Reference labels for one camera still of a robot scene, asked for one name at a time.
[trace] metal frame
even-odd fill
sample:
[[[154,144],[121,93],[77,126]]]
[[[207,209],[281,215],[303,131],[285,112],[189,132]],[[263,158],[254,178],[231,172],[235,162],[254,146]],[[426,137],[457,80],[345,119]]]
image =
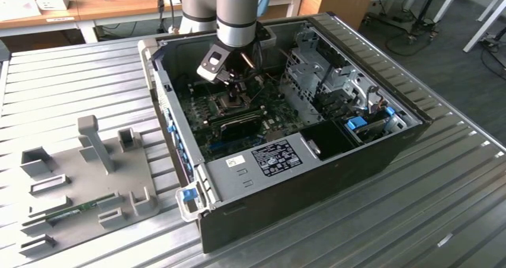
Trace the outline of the metal frame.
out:
[[[293,17],[299,14],[301,2],[302,0],[271,0],[269,3],[269,6],[289,4],[289,10],[286,12],[286,16]],[[171,16],[173,16],[171,11],[166,11],[162,15],[163,18],[170,18]],[[183,16],[183,11],[175,10],[174,16],[177,17]],[[94,19],[94,20],[72,21],[72,22],[48,24],[48,25],[36,25],[36,26],[30,26],[30,27],[7,28],[7,29],[0,29],[0,37],[22,35],[22,34],[34,34],[34,33],[42,33],[42,32],[48,32],[48,31],[79,29],[81,33],[83,34],[86,43],[97,43],[98,37],[97,37],[95,29],[94,29],[95,27],[99,27],[102,25],[109,25],[109,24],[154,20],[154,19],[158,19],[159,17],[161,17],[159,13],[149,13],[149,14],[138,14],[138,15],[130,15],[130,16]]]
[[[7,85],[7,73],[10,71],[10,61],[2,62],[0,65],[0,118],[3,111],[3,98],[6,95],[6,85]]]

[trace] warning label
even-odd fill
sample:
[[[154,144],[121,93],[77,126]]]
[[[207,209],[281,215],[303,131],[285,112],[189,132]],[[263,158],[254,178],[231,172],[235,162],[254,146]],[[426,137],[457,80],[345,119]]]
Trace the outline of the warning label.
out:
[[[251,153],[266,176],[277,175],[302,164],[302,160],[287,140],[277,142]]]

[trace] black computer case side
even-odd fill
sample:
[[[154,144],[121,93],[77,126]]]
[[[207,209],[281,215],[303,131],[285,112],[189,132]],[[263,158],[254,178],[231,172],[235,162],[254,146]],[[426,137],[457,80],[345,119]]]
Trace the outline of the black computer case side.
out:
[[[198,223],[205,253],[259,232],[384,171],[429,126],[429,123],[414,126],[301,176],[202,214]]]

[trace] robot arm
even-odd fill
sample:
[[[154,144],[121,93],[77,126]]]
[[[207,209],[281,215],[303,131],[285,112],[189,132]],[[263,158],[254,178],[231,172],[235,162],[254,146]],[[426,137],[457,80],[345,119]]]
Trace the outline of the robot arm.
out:
[[[191,21],[193,31],[218,23],[218,40],[197,70],[209,81],[239,82],[259,72],[250,58],[259,51],[257,18],[267,5],[269,0],[183,0],[183,20]]]

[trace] white paper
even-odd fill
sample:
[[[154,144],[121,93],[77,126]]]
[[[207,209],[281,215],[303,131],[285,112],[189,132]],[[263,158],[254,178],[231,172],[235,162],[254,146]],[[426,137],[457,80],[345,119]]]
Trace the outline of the white paper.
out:
[[[0,0],[0,21],[39,16],[35,0]]]

